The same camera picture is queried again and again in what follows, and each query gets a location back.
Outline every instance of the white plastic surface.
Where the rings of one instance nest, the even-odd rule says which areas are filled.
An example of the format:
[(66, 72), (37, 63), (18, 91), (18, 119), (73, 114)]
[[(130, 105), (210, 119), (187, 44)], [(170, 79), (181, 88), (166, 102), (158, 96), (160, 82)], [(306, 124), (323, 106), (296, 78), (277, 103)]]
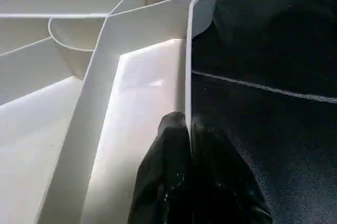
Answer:
[(0, 0), (0, 223), (126, 223), (161, 118), (190, 127), (214, 5)]

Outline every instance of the black upholstery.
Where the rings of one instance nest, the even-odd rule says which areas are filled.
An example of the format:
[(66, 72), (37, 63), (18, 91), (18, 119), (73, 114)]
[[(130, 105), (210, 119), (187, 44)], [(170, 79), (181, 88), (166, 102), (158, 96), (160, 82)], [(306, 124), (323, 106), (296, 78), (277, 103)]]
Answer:
[(335, 15), (336, 0), (219, 0), (193, 41), (193, 113), (222, 125), (277, 224), (337, 222)]

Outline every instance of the gloved hand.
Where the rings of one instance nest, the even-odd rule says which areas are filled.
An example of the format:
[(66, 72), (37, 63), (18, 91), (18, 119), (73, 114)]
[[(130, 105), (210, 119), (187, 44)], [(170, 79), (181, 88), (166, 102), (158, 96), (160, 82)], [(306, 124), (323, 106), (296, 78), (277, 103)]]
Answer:
[(195, 224), (272, 223), (253, 173), (215, 123), (193, 119), (192, 153)]
[(128, 224), (192, 224), (192, 160), (185, 117), (163, 117), (137, 173)]
[(136, 179), (128, 224), (271, 224), (248, 165), (214, 123), (163, 117)]

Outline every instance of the plastic divider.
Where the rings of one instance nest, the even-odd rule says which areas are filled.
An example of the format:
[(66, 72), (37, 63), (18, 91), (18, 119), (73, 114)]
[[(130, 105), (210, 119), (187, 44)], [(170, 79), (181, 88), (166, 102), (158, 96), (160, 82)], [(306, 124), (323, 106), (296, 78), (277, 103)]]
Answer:
[(0, 18), (0, 55), (49, 37), (48, 19)]
[(120, 56), (185, 39), (190, 1), (161, 2), (106, 19), (38, 223), (80, 221)]
[(0, 106), (2, 223), (35, 223), (81, 86), (72, 76)]
[(55, 19), (48, 22), (51, 37), (61, 46), (93, 52), (104, 18)]
[(72, 71), (51, 38), (3, 54), (0, 105), (71, 76)]
[(136, 172), (161, 118), (185, 112), (185, 51), (185, 39), (172, 39), (120, 57), (82, 224), (127, 222)]
[(121, 0), (121, 2), (111, 11), (110, 15), (152, 5), (162, 1), (164, 0)]

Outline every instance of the white plastic tray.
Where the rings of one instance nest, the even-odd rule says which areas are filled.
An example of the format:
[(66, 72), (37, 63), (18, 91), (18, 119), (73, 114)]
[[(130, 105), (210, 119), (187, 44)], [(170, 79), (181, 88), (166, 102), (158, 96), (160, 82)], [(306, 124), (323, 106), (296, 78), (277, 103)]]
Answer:
[(0, 0), (0, 223), (126, 223), (215, 0)]

